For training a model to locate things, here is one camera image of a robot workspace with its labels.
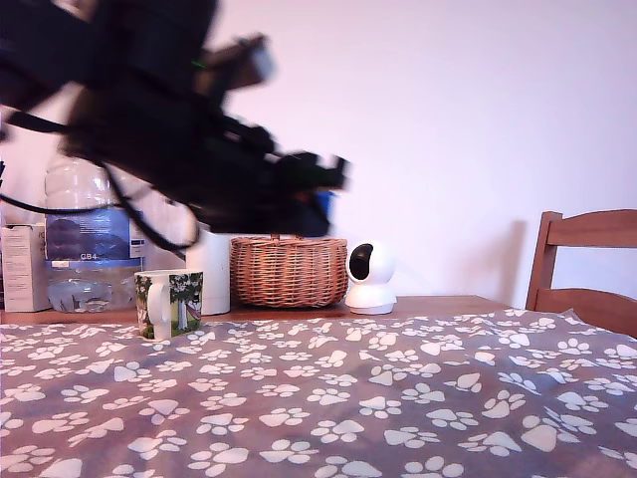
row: white security camera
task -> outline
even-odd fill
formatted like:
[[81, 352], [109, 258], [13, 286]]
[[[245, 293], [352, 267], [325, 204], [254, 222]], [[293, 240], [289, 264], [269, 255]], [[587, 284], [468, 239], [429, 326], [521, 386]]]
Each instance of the white security camera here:
[[345, 303], [355, 314], [389, 314], [396, 296], [387, 283], [396, 267], [393, 254], [383, 244], [367, 241], [347, 255], [347, 275], [354, 283]]

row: mug handle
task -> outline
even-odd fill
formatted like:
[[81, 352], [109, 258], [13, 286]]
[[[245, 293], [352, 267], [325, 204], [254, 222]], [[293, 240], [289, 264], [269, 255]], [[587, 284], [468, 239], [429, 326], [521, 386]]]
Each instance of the mug handle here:
[[172, 336], [170, 313], [170, 288], [163, 284], [152, 284], [148, 290], [148, 318], [158, 341], [168, 340]]

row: water bottle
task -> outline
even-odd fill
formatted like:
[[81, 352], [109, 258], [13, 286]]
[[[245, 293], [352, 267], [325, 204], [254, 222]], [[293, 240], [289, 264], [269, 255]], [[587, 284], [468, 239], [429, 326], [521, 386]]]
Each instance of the water bottle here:
[[[125, 193], [141, 181], [116, 171]], [[117, 203], [106, 172], [80, 157], [57, 154], [45, 177], [46, 205], [81, 209]], [[49, 301], [60, 312], [133, 308], [134, 273], [141, 270], [144, 240], [120, 208], [81, 215], [46, 216]]]

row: white container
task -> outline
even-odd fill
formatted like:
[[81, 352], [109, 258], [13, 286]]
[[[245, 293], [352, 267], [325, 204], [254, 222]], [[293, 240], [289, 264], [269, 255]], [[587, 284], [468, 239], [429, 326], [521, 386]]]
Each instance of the white container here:
[[7, 312], [49, 309], [44, 259], [44, 224], [2, 228], [4, 307]]
[[[141, 183], [118, 172], [125, 193]], [[46, 205], [80, 209], [117, 203], [106, 173], [89, 161], [61, 154], [45, 178]], [[60, 312], [133, 308], [135, 272], [145, 241], [122, 209], [82, 215], [47, 215], [49, 300]]]

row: gray tablecloth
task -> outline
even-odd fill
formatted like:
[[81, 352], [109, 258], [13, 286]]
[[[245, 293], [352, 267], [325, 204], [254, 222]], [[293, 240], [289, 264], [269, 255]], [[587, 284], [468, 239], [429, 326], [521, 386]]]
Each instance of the gray tablecloth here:
[[637, 475], [637, 344], [574, 317], [0, 333], [3, 477]]

